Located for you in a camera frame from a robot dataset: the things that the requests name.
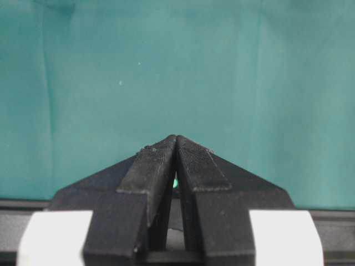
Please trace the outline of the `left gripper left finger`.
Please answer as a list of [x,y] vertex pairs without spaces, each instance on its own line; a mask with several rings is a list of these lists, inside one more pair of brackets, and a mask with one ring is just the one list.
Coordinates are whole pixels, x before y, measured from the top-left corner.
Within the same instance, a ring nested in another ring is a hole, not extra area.
[[91,210],[86,257],[133,257],[166,246],[177,137],[60,189],[53,211]]

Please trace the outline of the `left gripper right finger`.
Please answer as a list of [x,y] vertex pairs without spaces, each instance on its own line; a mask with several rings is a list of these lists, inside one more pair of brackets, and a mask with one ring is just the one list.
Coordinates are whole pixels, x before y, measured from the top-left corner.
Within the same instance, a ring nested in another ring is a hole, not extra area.
[[283,188],[181,135],[176,167],[185,247],[206,257],[253,256],[249,210],[295,207]]

